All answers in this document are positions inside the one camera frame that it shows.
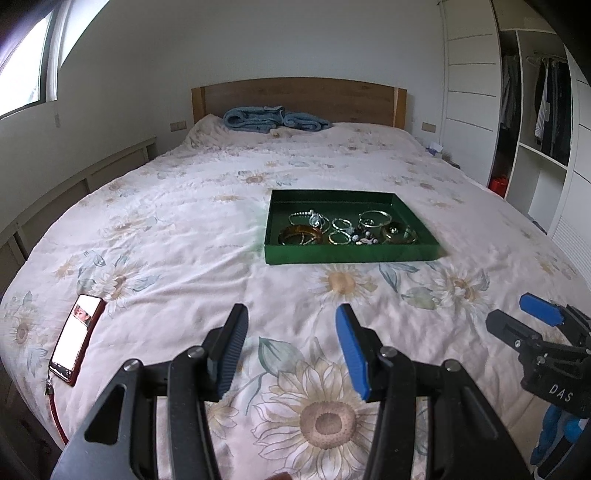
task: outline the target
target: screw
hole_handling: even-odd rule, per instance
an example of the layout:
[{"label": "screw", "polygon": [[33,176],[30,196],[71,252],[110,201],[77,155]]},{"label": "screw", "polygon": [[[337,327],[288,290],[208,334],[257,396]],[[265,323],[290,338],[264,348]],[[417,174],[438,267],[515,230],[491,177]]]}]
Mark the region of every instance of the screw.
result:
[{"label": "screw", "polygon": [[137,370],[139,368],[139,360],[136,358],[132,358],[131,360],[127,360],[123,364],[123,370],[126,372],[132,372],[133,370]]},{"label": "screw", "polygon": [[189,358],[202,358],[205,356],[205,348],[203,348],[202,346],[192,346],[188,351],[187,351],[187,355],[189,356]]},{"label": "screw", "polygon": [[396,350],[393,346],[384,345],[379,349],[379,354],[384,358],[392,358],[398,355],[398,350]]},{"label": "screw", "polygon": [[448,372],[459,372],[462,369],[460,362],[457,360],[446,360],[443,366]]}]

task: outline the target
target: wall switch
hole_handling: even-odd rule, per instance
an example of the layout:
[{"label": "wall switch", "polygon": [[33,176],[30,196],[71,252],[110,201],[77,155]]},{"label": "wall switch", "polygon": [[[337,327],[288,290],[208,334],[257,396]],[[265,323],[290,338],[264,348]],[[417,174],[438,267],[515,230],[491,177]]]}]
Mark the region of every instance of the wall switch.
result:
[{"label": "wall switch", "polygon": [[187,121],[183,120],[182,122],[173,122],[170,124],[170,131],[176,132],[178,130],[186,130],[187,129]]},{"label": "wall switch", "polygon": [[437,129],[437,125],[426,124],[425,122],[423,122],[423,128],[422,128],[423,131],[431,132],[433,134],[433,133],[435,133],[436,129]]}]

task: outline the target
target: bed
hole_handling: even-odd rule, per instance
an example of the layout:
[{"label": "bed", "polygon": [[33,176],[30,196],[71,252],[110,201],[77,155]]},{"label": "bed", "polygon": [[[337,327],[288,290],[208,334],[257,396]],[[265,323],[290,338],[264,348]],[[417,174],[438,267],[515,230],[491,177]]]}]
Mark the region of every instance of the bed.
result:
[{"label": "bed", "polygon": [[[547,405],[520,388],[517,355],[484,322],[498,308],[564,341],[518,307],[530,291],[591,313],[586,283],[560,250],[503,199],[395,128],[406,116],[402,89],[262,79],[200,87],[192,98],[196,124],[184,142],[70,208],[0,305],[2,361],[56,442],[44,396],[48,358],[77,294],[89,293],[108,302],[106,312],[76,386],[54,382],[69,436],[124,360],[169,360],[241,302],[251,322],[239,368],[224,399],[207,409],[222,476],[248,468],[254,479],[278,471],[357,478],[376,410],[352,390],[337,342],[335,308],[349,302],[410,358],[460,360],[528,458]],[[337,123],[317,133],[253,134],[229,131],[219,118],[230,106],[280,103]],[[433,262],[266,265],[268,199],[284,188],[394,192],[447,254]],[[414,480],[424,478],[426,425],[418,403]],[[158,457],[168,479],[164,426],[162,401]]]}]

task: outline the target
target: hanging clothes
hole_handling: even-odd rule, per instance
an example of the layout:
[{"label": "hanging clothes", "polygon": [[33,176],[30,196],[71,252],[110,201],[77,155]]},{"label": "hanging clothes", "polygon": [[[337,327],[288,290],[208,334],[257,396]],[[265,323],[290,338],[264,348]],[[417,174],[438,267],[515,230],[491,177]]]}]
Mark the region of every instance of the hanging clothes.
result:
[{"label": "hanging clothes", "polygon": [[541,59],[535,88],[535,109],[535,139],[542,153],[567,165],[572,108],[570,69],[564,61]]},{"label": "hanging clothes", "polygon": [[546,62],[540,62],[540,74],[538,75],[538,83],[535,86],[535,105],[538,112],[538,119],[535,123],[535,138],[538,145],[541,145],[544,138],[544,126],[547,122],[546,113],[549,113],[549,106],[546,102],[548,96],[548,68]]},{"label": "hanging clothes", "polygon": [[568,165],[570,158],[570,141],[572,134],[572,99],[570,68],[567,63],[557,62],[558,98],[556,104],[557,127],[551,157],[562,165]]},{"label": "hanging clothes", "polygon": [[519,58],[505,55],[503,65],[503,97],[501,103],[501,126],[512,130],[519,128]]}]

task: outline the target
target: brown bangle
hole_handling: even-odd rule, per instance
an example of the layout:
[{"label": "brown bangle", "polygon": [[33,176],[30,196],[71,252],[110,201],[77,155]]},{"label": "brown bangle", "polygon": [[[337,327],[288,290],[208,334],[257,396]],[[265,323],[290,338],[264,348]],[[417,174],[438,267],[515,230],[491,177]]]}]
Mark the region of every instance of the brown bangle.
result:
[{"label": "brown bangle", "polygon": [[387,244],[410,245],[418,240],[417,233],[408,225],[390,222],[381,228],[382,237]]},{"label": "brown bangle", "polygon": [[290,225],[289,227],[284,228],[281,231],[279,237],[277,238],[277,241],[281,245],[285,245],[285,242],[288,239],[295,236],[302,237],[302,242],[300,245],[304,244],[304,236],[312,237],[311,240],[318,245],[322,243],[322,232],[320,231],[320,229],[309,225]]}]

